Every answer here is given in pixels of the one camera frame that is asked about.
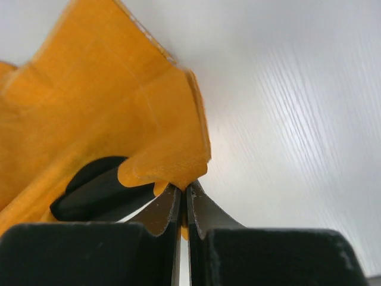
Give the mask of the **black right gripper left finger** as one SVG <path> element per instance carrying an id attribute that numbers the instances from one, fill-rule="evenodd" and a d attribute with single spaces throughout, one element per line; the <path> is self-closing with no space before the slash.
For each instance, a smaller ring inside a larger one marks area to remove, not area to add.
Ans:
<path id="1" fill-rule="evenodd" d="M 182 193 L 127 222 L 22 223 L 1 236 L 2 285 L 178 285 Z"/>

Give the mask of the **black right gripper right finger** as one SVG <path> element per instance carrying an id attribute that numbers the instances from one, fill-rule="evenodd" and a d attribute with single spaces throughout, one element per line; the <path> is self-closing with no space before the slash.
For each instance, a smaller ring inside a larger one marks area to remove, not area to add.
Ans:
<path id="1" fill-rule="evenodd" d="M 331 229 L 247 228 L 192 182 L 186 189 L 192 285 L 367 285 Z"/>

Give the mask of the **orange Mickey Mouse placemat cloth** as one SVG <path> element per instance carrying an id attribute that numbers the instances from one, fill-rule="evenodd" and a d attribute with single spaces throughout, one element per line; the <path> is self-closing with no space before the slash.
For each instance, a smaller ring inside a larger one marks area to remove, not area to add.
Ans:
<path id="1" fill-rule="evenodd" d="M 49 205 L 111 156 L 122 186 L 185 189 L 211 157 L 202 97 L 120 1 L 72 1 L 28 63 L 1 63 L 1 231 L 57 220 Z"/>

